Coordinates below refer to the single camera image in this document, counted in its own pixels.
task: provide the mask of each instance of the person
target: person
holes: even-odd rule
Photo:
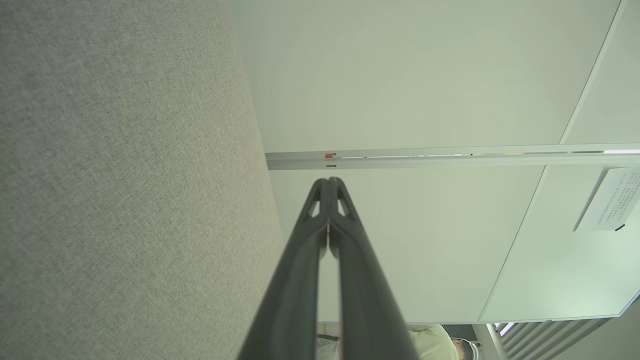
[[[420,360],[465,360],[462,340],[452,340],[441,325],[426,325],[423,330],[409,331],[409,337]]]
[[[425,325],[419,331],[409,330],[409,337],[420,360],[472,360],[470,356],[465,357],[463,340],[452,340],[441,325]],[[339,341],[333,336],[319,335],[316,359],[340,359]]]

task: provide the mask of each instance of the printed paper notice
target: printed paper notice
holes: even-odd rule
[[[640,199],[640,167],[607,171],[578,231],[615,230],[625,224]]]

